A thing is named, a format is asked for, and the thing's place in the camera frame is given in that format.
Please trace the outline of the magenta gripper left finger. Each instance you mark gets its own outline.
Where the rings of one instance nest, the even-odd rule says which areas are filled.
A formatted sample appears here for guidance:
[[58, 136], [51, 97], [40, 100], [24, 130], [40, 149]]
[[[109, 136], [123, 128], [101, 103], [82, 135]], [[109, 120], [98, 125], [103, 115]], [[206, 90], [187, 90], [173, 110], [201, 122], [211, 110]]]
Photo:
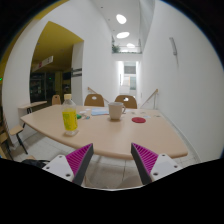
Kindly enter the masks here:
[[67, 156], [56, 156], [44, 170], [81, 186], [93, 153], [93, 144], [85, 145]]

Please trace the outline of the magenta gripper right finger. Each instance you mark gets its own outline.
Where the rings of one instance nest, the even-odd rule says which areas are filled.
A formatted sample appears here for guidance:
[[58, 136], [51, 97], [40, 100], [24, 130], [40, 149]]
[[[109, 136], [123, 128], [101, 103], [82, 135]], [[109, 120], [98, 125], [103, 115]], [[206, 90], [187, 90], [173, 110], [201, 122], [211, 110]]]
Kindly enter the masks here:
[[147, 185], [182, 169], [167, 154], [156, 154], [136, 143], [131, 144], [131, 154], [143, 185]]

